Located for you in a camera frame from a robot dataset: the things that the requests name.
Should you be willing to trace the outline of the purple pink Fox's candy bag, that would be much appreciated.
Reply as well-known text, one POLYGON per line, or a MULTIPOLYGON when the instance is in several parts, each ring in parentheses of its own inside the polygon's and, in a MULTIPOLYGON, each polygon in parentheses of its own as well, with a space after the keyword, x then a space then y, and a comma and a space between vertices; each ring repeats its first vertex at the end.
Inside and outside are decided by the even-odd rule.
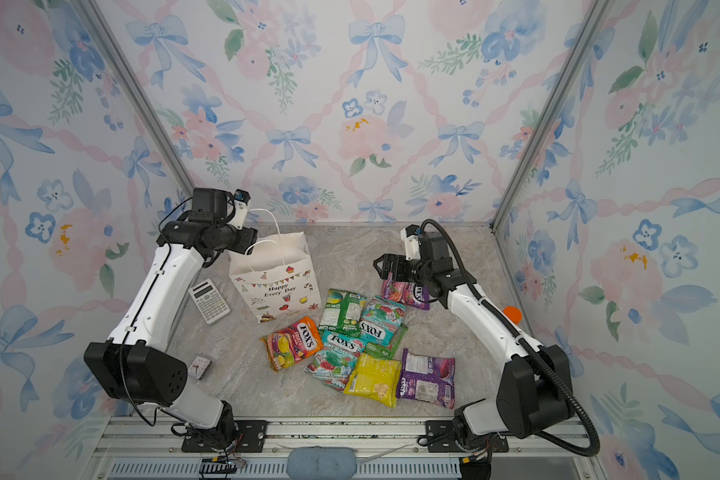
POLYGON ((382 284, 382 298, 420 310, 430 309, 428 290, 416 283, 387 279, 382 284))

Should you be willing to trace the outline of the white paper gift bag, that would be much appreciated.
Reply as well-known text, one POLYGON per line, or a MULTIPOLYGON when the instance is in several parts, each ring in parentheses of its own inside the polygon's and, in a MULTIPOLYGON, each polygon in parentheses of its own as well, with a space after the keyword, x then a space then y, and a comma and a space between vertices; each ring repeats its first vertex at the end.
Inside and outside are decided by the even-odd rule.
POLYGON ((260 323, 301 317, 322 304, 306 234, 274 234, 229 254, 229 277, 260 323))

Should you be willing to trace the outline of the purple snack bag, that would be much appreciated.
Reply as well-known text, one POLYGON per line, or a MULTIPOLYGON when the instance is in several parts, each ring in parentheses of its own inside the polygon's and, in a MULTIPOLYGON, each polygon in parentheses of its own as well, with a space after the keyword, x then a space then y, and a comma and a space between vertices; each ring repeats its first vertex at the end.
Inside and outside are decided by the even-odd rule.
POLYGON ((431 357, 403 351, 397 398, 455 408, 454 358, 431 357))

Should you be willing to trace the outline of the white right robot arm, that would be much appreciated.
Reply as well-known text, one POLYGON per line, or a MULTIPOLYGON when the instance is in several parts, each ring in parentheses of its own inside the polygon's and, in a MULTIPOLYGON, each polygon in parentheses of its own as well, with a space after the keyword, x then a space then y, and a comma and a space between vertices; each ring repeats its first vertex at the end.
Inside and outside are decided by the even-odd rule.
POLYGON ((546 347, 515 326, 488 300, 470 272, 449 257, 408 259, 384 254, 373 261, 383 280, 416 283, 462 320, 502 368, 495 397, 457 409, 454 427, 463 444, 490 434, 538 435, 561 444, 547 430, 577 417, 568 360, 559 347, 546 347))

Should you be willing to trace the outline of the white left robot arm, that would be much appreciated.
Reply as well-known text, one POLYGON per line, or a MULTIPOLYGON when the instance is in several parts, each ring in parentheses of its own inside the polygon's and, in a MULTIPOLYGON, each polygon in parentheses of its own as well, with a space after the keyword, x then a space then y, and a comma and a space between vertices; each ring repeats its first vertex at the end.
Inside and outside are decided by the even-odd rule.
POLYGON ((168 354, 180 307, 199 272, 225 252, 252 251, 254 228, 209 222, 170 221, 157 239, 150 270, 128 311, 83 360, 104 392, 133 407, 154 404, 182 422, 185 436, 215 451, 239 437, 228 402, 189 379, 188 367, 168 354))

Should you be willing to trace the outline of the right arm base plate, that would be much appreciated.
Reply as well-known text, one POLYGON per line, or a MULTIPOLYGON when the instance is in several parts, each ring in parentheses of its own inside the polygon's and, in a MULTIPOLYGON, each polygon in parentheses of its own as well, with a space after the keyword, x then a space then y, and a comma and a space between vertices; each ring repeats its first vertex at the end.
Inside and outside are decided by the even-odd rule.
POLYGON ((488 446, 493 453, 507 453, 507 439, 499 433, 474 434, 465 425, 452 420, 427 420, 425 434, 417 439, 417 445, 429 453, 462 453, 467 455, 485 451, 488 446))

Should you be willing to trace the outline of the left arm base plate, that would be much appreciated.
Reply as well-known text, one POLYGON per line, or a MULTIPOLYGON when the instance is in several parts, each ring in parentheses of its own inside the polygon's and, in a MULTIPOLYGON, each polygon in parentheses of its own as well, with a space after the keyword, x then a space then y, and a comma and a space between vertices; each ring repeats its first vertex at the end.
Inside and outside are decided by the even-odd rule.
POLYGON ((265 420, 235 420, 231 426, 211 433, 190 434, 181 446, 183 453, 261 453, 269 423, 265 420))

